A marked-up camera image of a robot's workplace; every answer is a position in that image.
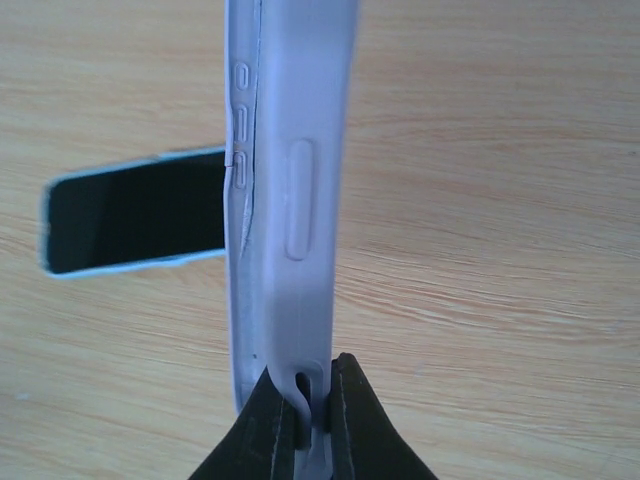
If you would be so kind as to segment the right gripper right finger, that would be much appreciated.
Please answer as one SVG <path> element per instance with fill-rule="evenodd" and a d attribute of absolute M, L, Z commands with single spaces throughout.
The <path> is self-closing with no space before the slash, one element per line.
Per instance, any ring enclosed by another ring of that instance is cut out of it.
<path fill-rule="evenodd" d="M 437 479 L 394 427 L 353 354 L 331 361 L 323 407 L 329 466 L 322 479 Z"/>

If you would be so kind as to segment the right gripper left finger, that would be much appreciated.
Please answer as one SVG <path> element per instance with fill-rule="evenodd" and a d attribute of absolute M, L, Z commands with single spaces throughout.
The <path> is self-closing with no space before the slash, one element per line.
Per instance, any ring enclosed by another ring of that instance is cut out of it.
<path fill-rule="evenodd" d="M 236 421 L 191 480 L 304 479 L 306 426 L 264 371 Z"/>

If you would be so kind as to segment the phone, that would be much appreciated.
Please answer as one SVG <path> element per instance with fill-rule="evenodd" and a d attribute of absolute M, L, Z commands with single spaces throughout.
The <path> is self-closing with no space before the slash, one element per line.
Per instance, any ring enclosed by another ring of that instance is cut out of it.
<path fill-rule="evenodd" d="M 225 150 L 205 146 L 61 175 L 41 202 L 40 264 L 74 278 L 225 252 Z"/>

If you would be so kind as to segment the lilac phone case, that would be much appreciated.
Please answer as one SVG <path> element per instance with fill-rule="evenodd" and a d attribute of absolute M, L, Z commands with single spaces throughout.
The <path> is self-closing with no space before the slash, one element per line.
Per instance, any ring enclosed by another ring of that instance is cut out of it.
<path fill-rule="evenodd" d="M 332 473 L 326 430 L 355 1 L 225 5 L 230 359 L 244 407 L 267 373 L 294 408 L 298 479 Z"/>

